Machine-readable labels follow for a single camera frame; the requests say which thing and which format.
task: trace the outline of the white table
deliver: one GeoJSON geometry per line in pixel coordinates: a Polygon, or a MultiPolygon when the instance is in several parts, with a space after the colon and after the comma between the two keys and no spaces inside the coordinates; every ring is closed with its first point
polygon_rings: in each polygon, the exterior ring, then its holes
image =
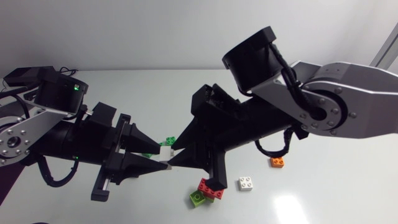
{"type": "MultiPolygon", "coordinates": [[[[178,136],[192,120],[191,97],[204,84],[219,84],[244,97],[227,70],[135,70],[78,72],[89,84],[85,103],[101,101],[132,116],[156,141],[178,136]]],[[[285,167],[271,168],[250,143],[226,154],[228,189],[223,199],[193,209],[189,194],[203,170],[173,167],[111,184],[106,203],[90,201],[99,166],[80,164],[74,179],[54,189],[37,165],[26,167],[0,207],[0,223],[397,223],[396,135],[355,140],[310,135],[292,140],[285,167]],[[254,189],[238,191],[237,179],[251,176],[254,189]]],[[[282,133],[262,141],[283,146],[282,133]]],[[[49,159],[53,176],[71,161],[49,159]]]]}

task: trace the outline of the screw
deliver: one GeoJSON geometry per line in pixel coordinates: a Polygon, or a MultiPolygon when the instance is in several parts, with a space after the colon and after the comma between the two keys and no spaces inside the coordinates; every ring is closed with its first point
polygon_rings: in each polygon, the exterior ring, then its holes
{"type": "Polygon", "coordinates": [[[323,99],[323,98],[320,98],[319,100],[318,100],[318,103],[319,104],[325,104],[325,102],[326,102],[326,100],[325,99],[323,99]]]}
{"type": "Polygon", "coordinates": [[[333,108],[333,109],[331,109],[331,112],[333,113],[333,114],[338,114],[338,109],[337,108],[333,108]]]}
{"type": "Polygon", "coordinates": [[[356,118],[356,113],[355,112],[351,112],[348,116],[350,116],[350,118],[356,118]]]}
{"type": "Polygon", "coordinates": [[[340,87],[335,88],[335,93],[336,94],[340,94],[341,92],[343,92],[343,89],[340,87]]]}

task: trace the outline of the lego brick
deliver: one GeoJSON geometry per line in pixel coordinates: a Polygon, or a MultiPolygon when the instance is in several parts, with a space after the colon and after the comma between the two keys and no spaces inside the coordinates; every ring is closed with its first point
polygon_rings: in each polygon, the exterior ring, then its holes
{"type": "Polygon", "coordinates": [[[270,161],[272,167],[282,168],[285,165],[284,159],[282,157],[270,158],[270,161]]]}
{"type": "Polygon", "coordinates": [[[212,194],[209,194],[209,193],[205,193],[205,192],[202,192],[203,193],[203,195],[206,197],[206,198],[210,198],[210,199],[213,199],[214,200],[214,198],[216,198],[214,195],[212,195],[212,194]]]}
{"type": "Polygon", "coordinates": [[[206,195],[207,197],[216,197],[218,199],[221,199],[224,193],[224,189],[217,191],[211,190],[209,187],[206,186],[206,179],[204,178],[201,179],[198,186],[198,190],[203,192],[203,194],[206,195]]]}
{"type": "Polygon", "coordinates": [[[203,194],[197,190],[194,193],[190,194],[189,197],[191,198],[191,201],[195,208],[203,203],[205,203],[206,198],[203,196],[203,194]]]}
{"type": "Polygon", "coordinates": [[[205,198],[206,198],[207,201],[209,201],[209,202],[211,202],[211,203],[214,203],[214,197],[213,197],[213,198],[209,198],[209,197],[206,197],[206,196],[205,196],[205,198]]]}
{"type": "Polygon", "coordinates": [[[146,158],[150,158],[153,154],[151,153],[142,153],[143,156],[145,156],[146,158]]]}
{"type": "Polygon", "coordinates": [[[249,191],[253,189],[253,183],[250,177],[240,177],[239,180],[239,190],[249,191]]]}
{"type": "Polygon", "coordinates": [[[172,146],[174,142],[175,142],[174,136],[166,138],[166,146],[172,146]]]}
{"type": "Polygon", "coordinates": [[[171,146],[163,146],[160,148],[159,162],[168,162],[171,160],[171,146]]]}

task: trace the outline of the lime green lego brick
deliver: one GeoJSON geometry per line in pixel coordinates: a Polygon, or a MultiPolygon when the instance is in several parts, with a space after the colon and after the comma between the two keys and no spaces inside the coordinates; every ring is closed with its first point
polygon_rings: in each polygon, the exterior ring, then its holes
{"type": "Polygon", "coordinates": [[[191,198],[191,201],[195,208],[203,203],[205,203],[206,198],[203,196],[203,194],[197,190],[194,193],[190,194],[189,197],[191,198]]]}
{"type": "Polygon", "coordinates": [[[174,142],[175,142],[174,136],[166,138],[166,146],[172,146],[174,142]]]}
{"type": "Polygon", "coordinates": [[[146,158],[150,158],[153,154],[151,153],[142,153],[143,156],[145,156],[146,158]]]}
{"type": "Polygon", "coordinates": [[[209,198],[209,197],[206,197],[206,196],[205,196],[205,198],[206,198],[207,200],[209,200],[211,203],[214,202],[214,199],[213,199],[213,198],[209,198]]]}

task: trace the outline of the cable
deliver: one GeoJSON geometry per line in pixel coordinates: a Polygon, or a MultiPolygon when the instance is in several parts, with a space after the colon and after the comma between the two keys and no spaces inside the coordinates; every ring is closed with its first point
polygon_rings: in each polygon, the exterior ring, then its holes
{"type": "Polygon", "coordinates": [[[255,140],[254,143],[256,144],[257,149],[264,155],[271,157],[271,158],[282,157],[289,152],[290,140],[292,139],[293,132],[294,132],[293,128],[288,128],[284,131],[285,146],[282,150],[279,150],[279,151],[267,151],[267,150],[263,149],[260,145],[259,140],[255,140]]]}
{"type": "Polygon", "coordinates": [[[3,79],[3,80],[2,80],[3,89],[0,91],[0,93],[2,93],[2,91],[5,90],[5,89],[7,88],[7,87],[5,86],[5,84],[4,84],[4,81],[5,81],[5,80],[3,79]]]}
{"type": "Polygon", "coordinates": [[[25,113],[25,118],[26,119],[30,118],[29,110],[27,109],[25,101],[23,99],[21,99],[18,95],[12,95],[12,97],[14,97],[18,101],[18,103],[21,105],[21,107],[25,113]]]}
{"type": "Polygon", "coordinates": [[[70,74],[67,75],[67,76],[70,77],[70,76],[76,74],[76,72],[78,72],[78,70],[77,70],[77,69],[69,69],[69,68],[67,68],[67,67],[61,67],[60,70],[59,70],[59,72],[60,72],[60,73],[70,72],[70,74]]]}
{"type": "Polygon", "coordinates": [[[308,99],[308,97],[299,87],[301,83],[297,81],[294,69],[287,64],[274,44],[269,43],[269,48],[272,50],[272,53],[274,53],[277,61],[283,67],[280,72],[286,82],[287,89],[292,95],[293,100],[299,105],[299,107],[301,107],[301,109],[307,111],[312,118],[322,119],[322,115],[318,112],[317,107],[308,99]]]}
{"type": "Polygon", "coordinates": [[[24,87],[15,89],[15,90],[0,92],[0,99],[3,99],[5,97],[7,97],[7,96],[13,96],[13,95],[16,95],[16,94],[20,94],[20,93],[32,90],[32,89],[38,87],[39,85],[40,85],[40,82],[35,82],[35,83],[31,83],[31,84],[29,84],[27,86],[24,86],[24,87]]]}
{"type": "Polygon", "coordinates": [[[70,116],[70,117],[67,117],[67,118],[63,118],[63,120],[64,120],[64,121],[70,121],[70,120],[73,120],[73,119],[75,119],[75,118],[77,117],[77,115],[78,115],[78,114],[75,114],[75,115],[73,115],[73,116],[70,116]]]}
{"type": "Polygon", "coordinates": [[[75,160],[75,163],[73,164],[73,167],[70,168],[71,171],[70,173],[62,180],[54,180],[54,178],[51,176],[51,172],[49,169],[49,165],[47,164],[47,160],[45,159],[44,156],[42,155],[35,155],[37,164],[39,165],[40,173],[42,174],[42,177],[45,181],[45,183],[51,187],[62,187],[65,184],[67,184],[75,175],[77,171],[77,167],[79,165],[79,161],[75,160]]]}
{"type": "Polygon", "coordinates": [[[239,87],[238,87],[239,92],[241,92],[242,95],[248,96],[248,97],[253,97],[254,94],[253,93],[245,93],[243,92],[239,87]]]}

